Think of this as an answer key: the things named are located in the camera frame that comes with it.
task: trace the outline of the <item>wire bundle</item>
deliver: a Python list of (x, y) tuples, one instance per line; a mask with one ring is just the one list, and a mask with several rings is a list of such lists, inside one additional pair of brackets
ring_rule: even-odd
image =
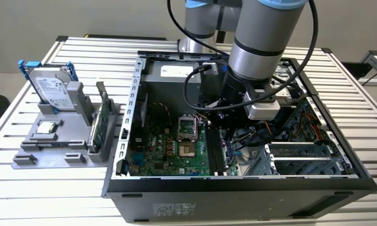
[(320, 132), (320, 130), (318, 130), (318, 128), (317, 128), (317, 125), (313, 124), (313, 123), (310, 123), (312, 120), (316, 120), (316, 117), (314, 117), (312, 114), (308, 114), (308, 113), (302, 113), (302, 114), (300, 115), (300, 125), (298, 125), (298, 127), (297, 127), (297, 130), (296, 130), (293, 136), (292, 136), (292, 139), (293, 139), (293, 138), (296, 137), (296, 135), (302, 131), (302, 117), (304, 117), (304, 116), (305, 116), (305, 117), (308, 118), (308, 120), (309, 120), (309, 124), (310, 124), (310, 127), (312, 127), (312, 129), (313, 129), (313, 131), (314, 131), (314, 133), (316, 133), (317, 139), (318, 139), (318, 140), (322, 140), (322, 134), (321, 134), (321, 132)]
[(169, 118), (169, 124), (172, 125), (172, 116), (171, 116), (171, 112), (169, 112), (168, 107), (167, 107), (163, 103), (151, 103), (151, 104), (149, 104), (149, 106), (155, 106), (155, 105), (163, 106), (163, 107), (165, 108), (165, 111), (167, 111), (167, 113), (168, 113), (168, 118)]

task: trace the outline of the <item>robotic arm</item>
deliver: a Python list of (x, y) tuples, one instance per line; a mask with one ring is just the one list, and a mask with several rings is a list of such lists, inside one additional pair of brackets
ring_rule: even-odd
[[(269, 86), (270, 78), (308, 0), (212, 1), (213, 3), (222, 4), (222, 6), (206, 4), (209, 2), (209, 0), (187, 1), (187, 26), (185, 30), (183, 28), (180, 30), (187, 34), (189, 40), (201, 44), (201, 41), (196, 40), (196, 37), (190, 37), (192, 34), (197, 38), (209, 39), (217, 28), (236, 29), (234, 42), (228, 60), (229, 67), (216, 103), (206, 107), (197, 107), (187, 101), (187, 94), (184, 96), (189, 107), (205, 112), (212, 123), (220, 125), (222, 128), (234, 128), (245, 124), (245, 122), (238, 123), (244, 113), (249, 120), (270, 120), (278, 113), (280, 105), (276, 101), (274, 94), (298, 76), (316, 46), (318, 33), (317, 10), (314, 1), (309, 0), (313, 15), (310, 49), (298, 70), (277, 89), (272, 89)], [(217, 9), (220, 14), (216, 17), (213, 12)], [(228, 21), (224, 19), (225, 11), (234, 12), (226, 14), (230, 19), (228, 26), (222, 26), (222, 22)], [(218, 21), (217, 26), (213, 26), (214, 18)], [(183, 44), (185, 43), (185, 41), (183, 43), (180, 42), (180, 51), (201, 52), (204, 50), (202, 48), (184, 49)], [(202, 46), (222, 53), (208, 45)]]

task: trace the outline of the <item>black cable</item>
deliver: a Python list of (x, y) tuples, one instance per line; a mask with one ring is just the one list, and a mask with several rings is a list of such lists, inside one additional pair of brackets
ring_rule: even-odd
[(234, 152), (237, 152), (238, 150), (244, 149), (245, 147), (258, 147), (262, 146), (265, 144), (268, 144), (273, 138), (276, 138), (284, 131), (288, 131), (290, 128), (288, 127), (282, 127), (281, 129), (278, 129), (277, 131), (274, 131), (272, 133), (272, 135), (269, 137), (266, 137), (264, 140), (260, 140), (257, 142), (249, 143), (242, 145), (240, 148), (237, 148), (236, 150), (233, 150)]
[(183, 87), (183, 97), (184, 97), (184, 102), (187, 103), (188, 107), (193, 110), (197, 110), (197, 111), (205, 111), (205, 112), (216, 112), (216, 111), (226, 111), (226, 110), (232, 110), (234, 108), (238, 108), (238, 107), (245, 107), (248, 105), (252, 105), (257, 102), (260, 102), (261, 100), (265, 100), (266, 98), (269, 98), (272, 95), (277, 94), (292, 82), (293, 80), (297, 78), (297, 76), (300, 75), (300, 72), (302, 71), (304, 67), (306, 66), (308, 62), (309, 62), (309, 59), (310, 59), (310, 56), (313, 54), (313, 50), (314, 50), (314, 47), (316, 47), (316, 42), (317, 42), (317, 36), (318, 36), (318, 15), (317, 15), (317, 9), (316, 9), (316, 4), (314, 4), (314, 0), (309, 0), (309, 4), (310, 4), (310, 10), (312, 10), (312, 17), (313, 17), (313, 35), (312, 35), (312, 41), (310, 41), (310, 46), (309, 46), (309, 50), (308, 50), (308, 53), (306, 53), (306, 56), (301, 62), (301, 65), (298, 66), (296, 72), (293, 73), (293, 75), (289, 77), (289, 79), (278, 86), (278, 88), (273, 89), (272, 92), (264, 94), (264, 96), (250, 100), (250, 101), (246, 101), (246, 102), (241, 102), (238, 104), (234, 104), (234, 105), (229, 105), (229, 106), (224, 106), (224, 107), (212, 107), (212, 108), (206, 108), (206, 107), (197, 107), (197, 106), (193, 106), (190, 103), (189, 103), (189, 100), (188, 100), (188, 82), (189, 82), (189, 79), (190, 77), (197, 74), (198, 72), (192, 72), (187, 79), (184, 80), (184, 87)]
[[(284, 83), (284, 82), (285, 82), (285, 80), (280, 79), (280, 78), (278, 78), (277, 76), (274, 76), (274, 75), (272, 76), (272, 78), (273, 78), (274, 80), (277, 80), (280, 83)], [(300, 87), (297, 84), (289, 83), (288, 86), (290, 86), (293, 89), (296, 89), (296, 90), (298, 91), (300, 95), (304, 95), (304, 91), (302, 91), (301, 87)]]
[(205, 46), (206, 48), (209, 48), (210, 50), (213, 50), (214, 52), (228, 56), (229, 54), (225, 53), (224, 51), (218, 50), (217, 48), (206, 45), (204, 42), (198, 41), (180, 26), (175, 16), (173, 16), (173, 12), (172, 12), (172, 7), (171, 7), (171, 0), (167, 0), (167, 6), (168, 6), (168, 13), (169, 13), (169, 17), (173, 21), (173, 24), (176, 25), (176, 27), (179, 28), (179, 30), (185, 34), (185, 36), (188, 36), (188, 38), (190, 38), (196, 43), (198, 43), (201, 46)]
[(365, 83), (362, 84), (362, 86), (377, 76), (377, 73), (365, 81)]
[(252, 160), (252, 158), (246, 157), (244, 154), (234, 154), (236, 156), (242, 156), (244, 158)]

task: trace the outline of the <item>green circuit board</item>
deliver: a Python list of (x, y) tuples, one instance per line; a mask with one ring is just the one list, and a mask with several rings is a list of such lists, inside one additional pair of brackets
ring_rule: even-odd
[[(137, 163), (135, 158), (137, 159), (139, 155), (139, 159), (144, 158), (144, 163), (140, 162), (143, 160), (139, 160), (141, 165), (132, 165), (131, 174), (140, 176), (208, 176), (209, 168), (204, 124), (198, 124), (198, 139), (190, 144), (189, 142), (177, 142), (177, 128), (172, 128), (168, 134), (165, 133), (165, 128), (156, 123), (151, 123), (149, 128), (145, 151), (143, 153), (132, 153), (132, 162)], [(194, 148), (192, 152), (185, 151), (188, 145)]]

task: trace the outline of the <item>motherboard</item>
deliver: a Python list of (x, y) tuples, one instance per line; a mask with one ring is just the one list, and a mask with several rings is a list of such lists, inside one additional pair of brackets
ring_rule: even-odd
[[(209, 164), (206, 148), (206, 122), (197, 117), (184, 115), (176, 126), (165, 127), (164, 124), (151, 122), (148, 125), (148, 142), (145, 148), (132, 152), (132, 176), (209, 176), (213, 175)], [(183, 139), (184, 135), (196, 135)], [(225, 155), (225, 144), (221, 140), (220, 149), (213, 155)], [(237, 175), (237, 168), (225, 168), (225, 175)]]

